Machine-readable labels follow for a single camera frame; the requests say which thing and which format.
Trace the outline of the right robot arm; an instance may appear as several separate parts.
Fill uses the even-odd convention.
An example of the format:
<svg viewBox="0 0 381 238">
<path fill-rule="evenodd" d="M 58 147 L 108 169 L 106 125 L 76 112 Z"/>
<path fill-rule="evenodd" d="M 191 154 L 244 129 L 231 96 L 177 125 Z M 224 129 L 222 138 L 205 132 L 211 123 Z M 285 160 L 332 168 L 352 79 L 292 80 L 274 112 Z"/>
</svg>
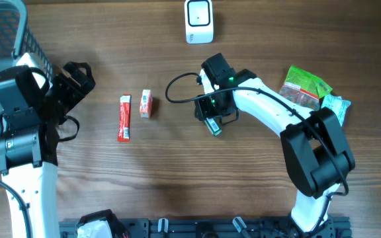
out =
<svg viewBox="0 0 381 238">
<path fill-rule="evenodd" d="M 317 235 L 328 220 L 332 197 L 348 194 L 346 178 L 355 168 L 335 113 L 289 101 L 250 70 L 236 72 L 221 53 L 202 63 L 196 81 L 204 88 L 195 100 L 199 120 L 246 112 L 280 138 L 286 171 L 298 191 L 290 219 L 301 235 Z"/>
</svg>

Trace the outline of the red Kleenex tissue pack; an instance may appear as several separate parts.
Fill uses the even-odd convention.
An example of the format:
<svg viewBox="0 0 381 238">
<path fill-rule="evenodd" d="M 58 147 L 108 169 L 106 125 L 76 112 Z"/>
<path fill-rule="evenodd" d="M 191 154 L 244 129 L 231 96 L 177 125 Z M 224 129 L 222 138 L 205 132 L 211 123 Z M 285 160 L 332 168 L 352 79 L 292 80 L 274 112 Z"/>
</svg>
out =
<svg viewBox="0 0 381 238">
<path fill-rule="evenodd" d="M 140 100 L 140 116 L 142 118 L 150 118 L 151 109 L 153 104 L 153 97 L 150 89 L 144 89 L 142 91 L 142 97 Z"/>
</svg>

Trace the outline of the dark green small box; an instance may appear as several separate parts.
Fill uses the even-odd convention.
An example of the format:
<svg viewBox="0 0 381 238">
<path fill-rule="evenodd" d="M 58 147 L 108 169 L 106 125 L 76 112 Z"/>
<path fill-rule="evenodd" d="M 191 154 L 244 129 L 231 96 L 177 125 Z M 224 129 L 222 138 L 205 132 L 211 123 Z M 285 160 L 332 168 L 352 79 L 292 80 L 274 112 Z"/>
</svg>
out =
<svg viewBox="0 0 381 238">
<path fill-rule="evenodd" d="M 206 126 L 208 127 L 208 129 L 210 130 L 210 133 L 214 137 L 216 137 L 222 133 L 222 129 L 220 128 L 218 123 L 215 121 L 215 119 L 206 118 L 204 122 L 205 122 Z"/>
</svg>

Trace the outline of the pale teal wipes packet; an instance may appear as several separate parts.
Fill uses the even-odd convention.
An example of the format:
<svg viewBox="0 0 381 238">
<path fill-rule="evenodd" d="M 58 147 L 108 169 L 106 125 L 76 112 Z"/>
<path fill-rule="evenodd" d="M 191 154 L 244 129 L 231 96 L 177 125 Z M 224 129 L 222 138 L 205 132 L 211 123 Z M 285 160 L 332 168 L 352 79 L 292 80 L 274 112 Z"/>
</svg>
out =
<svg viewBox="0 0 381 238">
<path fill-rule="evenodd" d="M 337 116 L 341 126 L 345 121 L 347 109 L 350 107 L 351 101 L 343 99 L 341 96 L 326 95 L 321 104 L 322 108 L 331 109 Z"/>
</svg>

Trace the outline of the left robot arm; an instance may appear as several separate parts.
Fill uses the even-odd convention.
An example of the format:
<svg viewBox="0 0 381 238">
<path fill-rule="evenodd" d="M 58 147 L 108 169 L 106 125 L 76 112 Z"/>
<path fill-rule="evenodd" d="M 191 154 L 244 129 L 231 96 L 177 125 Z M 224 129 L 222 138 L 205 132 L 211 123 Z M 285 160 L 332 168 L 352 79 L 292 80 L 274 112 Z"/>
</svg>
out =
<svg viewBox="0 0 381 238">
<path fill-rule="evenodd" d="M 0 185 L 7 191 L 13 237 L 62 237 L 57 211 L 58 126 L 96 83 L 88 63 L 69 61 L 49 77 L 35 65 L 0 71 Z"/>
</svg>

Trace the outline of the green snack bag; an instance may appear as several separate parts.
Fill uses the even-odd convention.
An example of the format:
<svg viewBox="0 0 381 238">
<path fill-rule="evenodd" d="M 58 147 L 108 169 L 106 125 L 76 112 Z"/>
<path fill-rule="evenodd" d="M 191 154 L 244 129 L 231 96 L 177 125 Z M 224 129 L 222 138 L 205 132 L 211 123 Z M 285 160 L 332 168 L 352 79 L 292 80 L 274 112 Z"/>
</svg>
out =
<svg viewBox="0 0 381 238">
<path fill-rule="evenodd" d="M 319 110 L 320 99 L 330 94 L 332 90 L 323 79 L 291 65 L 279 95 L 300 106 Z"/>
</svg>

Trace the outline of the red stick packet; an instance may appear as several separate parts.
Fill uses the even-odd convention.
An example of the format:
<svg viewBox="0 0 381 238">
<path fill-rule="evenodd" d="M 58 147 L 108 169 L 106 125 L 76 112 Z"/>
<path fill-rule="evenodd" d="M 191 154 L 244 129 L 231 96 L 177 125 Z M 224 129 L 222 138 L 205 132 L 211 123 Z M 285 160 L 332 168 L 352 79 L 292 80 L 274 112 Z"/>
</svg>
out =
<svg viewBox="0 0 381 238">
<path fill-rule="evenodd" d="M 122 95 L 120 97 L 120 117 L 117 140 L 119 142 L 130 141 L 130 110 L 131 110 L 131 95 Z"/>
</svg>

